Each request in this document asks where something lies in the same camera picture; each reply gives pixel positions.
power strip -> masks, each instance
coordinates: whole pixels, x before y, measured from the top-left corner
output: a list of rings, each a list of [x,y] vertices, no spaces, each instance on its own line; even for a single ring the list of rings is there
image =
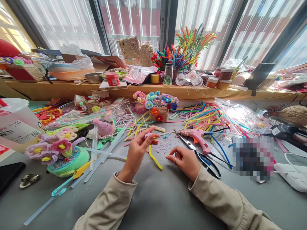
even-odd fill
[[[307,167],[306,166],[295,166],[302,172],[307,175]],[[307,178],[302,175],[302,173],[298,172],[294,167],[288,164],[274,164],[274,169],[276,171],[293,171],[293,172],[277,172],[280,174],[288,184],[299,192],[307,192]]]

black-handled scissors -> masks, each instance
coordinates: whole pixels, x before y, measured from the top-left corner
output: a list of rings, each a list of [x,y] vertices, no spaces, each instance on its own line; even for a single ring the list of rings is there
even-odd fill
[[[214,176],[215,178],[217,179],[220,179],[222,177],[222,174],[221,172],[219,171],[219,169],[217,168],[217,166],[214,164],[214,162],[209,158],[207,157],[206,155],[202,154],[202,153],[199,153],[198,150],[196,149],[196,147],[188,140],[186,140],[182,135],[180,135],[179,133],[176,133],[180,139],[186,144],[186,146],[193,150],[194,153],[196,154],[197,158],[199,159],[199,161],[201,162],[201,164],[207,169],[207,171],[212,175]],[[215,169],[215,171],[217,172],[218,175],[216,175],[212,169],[208,166],[208,165],[212,165]]]

pink knitted hat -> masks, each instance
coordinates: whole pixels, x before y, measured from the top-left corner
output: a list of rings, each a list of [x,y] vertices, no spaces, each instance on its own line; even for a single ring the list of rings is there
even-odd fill
[[[100,136],[106,136],[106,135],[111,135],[115,132],[116,127],[110,125],[109,123],[100,121],[98,119],[93,120],[93,124],[97,124],[97,128],[99,131]]]

metal bowl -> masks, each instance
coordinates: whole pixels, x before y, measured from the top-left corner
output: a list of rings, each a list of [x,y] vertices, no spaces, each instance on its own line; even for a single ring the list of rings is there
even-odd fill
[[[102,73],[95,72],[95,73],[87,73],[84,75],[87,82],[90,84],[99,84],[103,81]]]

beige sleeve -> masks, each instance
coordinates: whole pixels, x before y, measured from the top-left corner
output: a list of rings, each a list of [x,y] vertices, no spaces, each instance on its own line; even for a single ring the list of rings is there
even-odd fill
[[[87,212],[77,220],[73,230],[117,229],[136,186],[135,181],[124,183],[113,174]]]
[[[194,184],[190,181],[189,190],[230,230],[280,229],[263,211],[252,206],[239,191],[214,178],[203,167]]]

